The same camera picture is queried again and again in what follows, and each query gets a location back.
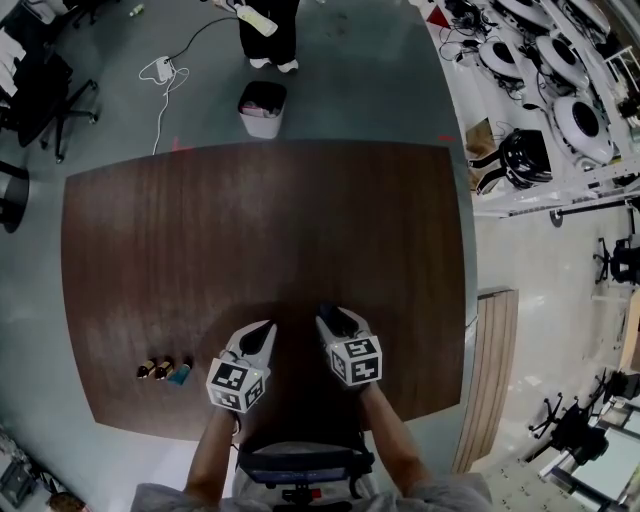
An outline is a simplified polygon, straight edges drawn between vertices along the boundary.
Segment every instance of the trash can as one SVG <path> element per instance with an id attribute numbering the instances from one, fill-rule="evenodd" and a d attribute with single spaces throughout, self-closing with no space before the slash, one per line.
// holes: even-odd
<path id="1" fill-rule="evenodd" d="M 274 139 L 280 131 L 287 89 L 273 82 L 250 82 L 245 88 L 238 112 L 247 132 L 260 139 Z"/>

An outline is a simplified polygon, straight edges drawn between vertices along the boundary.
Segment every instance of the brown tabletop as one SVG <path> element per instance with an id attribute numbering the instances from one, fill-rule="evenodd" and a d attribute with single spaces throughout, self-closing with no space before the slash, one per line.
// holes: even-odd
<path id="1" fill-rule="evenodd" d="M 62 276 L 97 422 L 198 439 L 211 360 L 240 327 L 278 323 L 273 374 L 245 433 L 328 432 L 354 414 L 324 366 L 314 313 L 333 301 L 380 338 L 404 419 L 459 401 L 465 297 L 448 150 L 266 142 L 141 158 L 67 179 Z M 195 364 L 137 380 L 148 357 Z"/>

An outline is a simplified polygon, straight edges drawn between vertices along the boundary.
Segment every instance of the office chair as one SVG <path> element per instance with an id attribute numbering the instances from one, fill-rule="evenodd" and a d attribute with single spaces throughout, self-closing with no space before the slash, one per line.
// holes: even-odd
<path id="1" fill-rule="evenodd" d="M 609 279 L 609 262 L 611 261 L 611 255 L 607 250 L 607 244 L 604 242 L 604 238 L 598 238 L 598 242 L 602 244 L 602 256 L 594 254 L 594 260 L 600 260 L 602 262 L 602 268 L 600 269 L 600 275 L 596 278 L 596 284 L 600 284 L 602 281 Z"/>
<path id="2" fill-rule="evenodd" d="M 623 372 L 613 372 L 604 391 L 604 400 L 608 402 L 611 397 L 619 396 L 626 400 L 633 400 L 640 396 L 640 375 L 627 375 Z"/>
<path id="3" fill-rule="evenodd" d="M 568 410 L 562 409 L 564 412 L 562 418 L 558 418 L 557 414 L 562 402 L 562 393 L 558 393 L 558 403 L 553 409 L 549 400 L 545 399 L 547 418 L 537 427 L 530 426 L 529 430 L 537 432 L 543 429 L 539 434 L 534 434 L 536 439 L 540 439 L 549 427 L 556 425 L 551 432 L 551 441 L 545 448 L 551 446 L 558 451 L 567 450 L 579 466 L 585 465 L 590 460 L 596 460 L 609 447 L 609 441 L 605 437 L 606 431 L 589 425 L 593 404 L 600 396 L 601 393 L 584 409 L 578 405 L 577 397 L 574 397 L 575 403 Z"/>
<path id="4" fill-rule="evenodd" d="M 89 15 L 89 25 L 93 25 L 96 22 L 96 10 L 98 7 L 105 3 L 106 0 L 85 0 L 84 2 L 78 5 L 78 10 L 80 11 L 80 15 L 73 20 L 73 28 L 80 28 L 80 20 L 84 18 L 87 14 Z"/>
<path id="5" fill-rule="evenodd" d="M 579 466 L 596 460 L 609 448 L 606 430 L 590 426 L 589 417 L 575 403 L 551 432 L 551 446 L 558 451 L 567 450 Z"/>
<path id="6" fill-rule="evenodd" d="M 91 124 L 98 121 L 94 112 L 72 110 L 87 88 L 96 90 L 98 84 L 93 80 L 87 80 L 80 89 L 68 97 L 71 74 L 72 69 L 67 63 L 57 54 L 53 54 L 40 69 L 33 71 L 28 77 L 22 77 L 18 92 L 10 100 L 18 142 L 22 147 L 28 146 L 45 131 L 51 121 L 56 120 L 56 163 L 64 160 L 60 144 L 65 121 L 70 117 L 86 117 Z M 40 145 L 43 149 L 48 147 L 46 138 L 40 141 Z"/>
<path id="7" fill-rule="evenodd" d="M 616 241 L 609 267 L 618 283 L 640 284 L 640 247 L 631 247 L 631 237 Z"/>

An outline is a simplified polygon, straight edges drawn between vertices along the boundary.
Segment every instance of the white shoe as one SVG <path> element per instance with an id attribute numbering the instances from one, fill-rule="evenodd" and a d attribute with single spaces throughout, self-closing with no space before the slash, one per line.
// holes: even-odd
<path id="1" fill-rule="evenodd" d="M 283 73 L 291 73 L 291 71 L 295 71 L 299 68 L 298 61 L 293 59 L 291 62 L 287 62 L 286 64 L 278 65 L 278 69 Z"/>
<path id="2" fill-rule="evenodd" d="M 271 64 L 271 61 L 269 59 L 249 59 L 249 64 L 256 69 L 260 69 L 265 67 L 267 64 Z"/>

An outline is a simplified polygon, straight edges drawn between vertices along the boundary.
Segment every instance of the white robot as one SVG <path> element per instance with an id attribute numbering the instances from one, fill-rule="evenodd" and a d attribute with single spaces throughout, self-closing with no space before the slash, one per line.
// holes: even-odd
<path id="1" fill-rule="evenodd" d="M 322 304 L 316 326 L 329 367 L 346 386 L 361 387 L 382 377 L 380 343 L 364 318 Z M 258 401 L 271 374 L 269 359 L 277 330 L 273 321 L 263 320 L 233 333 L 220 357 L 211 363 L 207 391 L 212 403 L 246 413 Z"/>
<path id="2" fill-rule="evenodd" d="M 263 320 L 233 333 L 211 363 L 207 391 L 212 403 L 244 413 L 258 401 L 271 374 L 269 359 L 277 330 L 271 320 Z"/>
<path id="3" fill-rule="evenodd" d="M 316 326 L 329 366 L 347 386 L 361 386 L 382 378 L 382 350 L 377 336 L 361 316 L 333 304 L 318 308 Z"/>

